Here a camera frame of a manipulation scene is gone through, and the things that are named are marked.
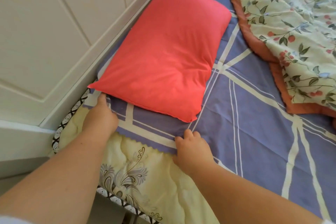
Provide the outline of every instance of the floral comforter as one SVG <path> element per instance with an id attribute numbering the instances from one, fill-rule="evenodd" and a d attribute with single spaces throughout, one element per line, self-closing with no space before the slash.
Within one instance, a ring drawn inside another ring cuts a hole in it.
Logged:
<path id="1" fill-rule="evenodd" d="M 336 0 L 241 0 L 252 33 L 279 58 L 292 103 L 336 110 Z"/>

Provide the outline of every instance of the mattress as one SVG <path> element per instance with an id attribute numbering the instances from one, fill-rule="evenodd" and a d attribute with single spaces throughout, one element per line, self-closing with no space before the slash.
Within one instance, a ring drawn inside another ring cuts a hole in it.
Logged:
<path id="1" fill-rule="evenodd" d="M 200 132 L 223 168 L 335 222 L 336 131 L 331 119 L 286 112 L 268 64 L 243 39 L 230 0 L 217 1 L 233 17 L 198 119 L 184 123 L 109 96 L 120 124 L 108 142 L 98 192 L 153 223 L 217 223 L 193 181 L 171 159 L 176 153 L 174 137 L 190 128 Z M 98 77 L 121 43 L 102 62 Z M 93 90 L 78 101 L 57 130 L 54 151 L 79 133 L 98 95 Z M 144 179 L 132 189 L 118 181 L 120 173 L 141 174 Z"/>

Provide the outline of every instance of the red pillow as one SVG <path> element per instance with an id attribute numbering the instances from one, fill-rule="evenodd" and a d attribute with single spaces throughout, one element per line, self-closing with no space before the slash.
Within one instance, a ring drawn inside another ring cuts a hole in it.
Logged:
<path id="1" fill-rule="evenodd" d="M 196 120 L 230 11 L 215 0 L 152 0 L 89 88 Z"/>

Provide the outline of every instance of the finger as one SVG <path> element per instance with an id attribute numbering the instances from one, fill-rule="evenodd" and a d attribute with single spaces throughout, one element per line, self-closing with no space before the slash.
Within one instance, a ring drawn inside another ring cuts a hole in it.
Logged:
<path id="1" fill-rule="evenodd" d="M 186 129 L 186 130 L 184 131 L 183 136 L 184 136 L 184 139 L 189 139 L 189 140 L 191 140 L 191 139 L 194 138 L 194 135 L 193 135 L 193 133 L 191 132 L 190 129 Z"/>
<path id="2" fill-rule="evenodd" d="M 200 134 L 200 133 L 198 133 L 197 131 L 193 132 L 192 134 L 194 135 L 194 137 L 198 137 L 198 138 L 200 138 L 200 137 L 201 137 L 201 134 Z"/>
<path id="3" fill-rule="evenodd" d="M 98 105 L 102 105 L 102 104 L 106 105 L 106 104 L 107 104 L 107 103 L 106 103 L 106 94 L 105 94 L 105 93 L 102 92 L 102 93 L 99 95 L 98 100 L 97 100 L 97 104 L 98 104 Z"/>
<path id="4" fill-rule="evenodd" d="M 175 144 L 176 147 L 179 147 L 179 145 L 183 142 L 183 138 L 180 136 L 175 137 Z"/>
<path id="5" fill-rule="evenodd" d="M 177 156 L 176 155 L 173 155 L 173 162 L 175 165 L 179 166 L 179 162 L 177 160 Z"/>

